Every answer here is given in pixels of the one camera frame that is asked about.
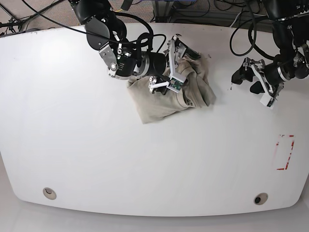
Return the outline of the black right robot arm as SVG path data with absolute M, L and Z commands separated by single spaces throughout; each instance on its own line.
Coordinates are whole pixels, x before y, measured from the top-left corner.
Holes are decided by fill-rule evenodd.
M 157 35 L 151 26 L 137 16 L 114 11 L 107 0 L 71 0 L 70 5 L 85 28 L 88 44 L 99 52 L 112 78 L 148 77 L 151 93 L 178 93 L 186 82 L 186 77 L 176 72 L 181 59 L 200 59 L 200 54 L 185 45 L 178 34 L 168 41 L 166 51 L 154 52 L 153 39 Z M 135 19 L 147 32 L 129 41 L 126 26 L 118 16 Z

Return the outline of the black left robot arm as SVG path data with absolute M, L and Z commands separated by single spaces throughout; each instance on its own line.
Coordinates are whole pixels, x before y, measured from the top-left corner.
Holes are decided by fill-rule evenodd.
M 309 2 L 307 0 L 264 0 L 266 15 L 255 17 L 249 1 L 245 1 L 251 15 L 248 28 L 249 50 L 255 50 L 264 60 L 245 58 L 241 67 L 232 75 L 231 82 L 241 85 L 244 80 L 257 81 L 250 88 L 251 93 L 264 93 L 275 99 L 284 88 L 284 83 L 293 79 L 304 79 L 309 75 Z M 272 35 L 279 54 L 271 56 L 256 44 L 257 24 L 269 20 Z

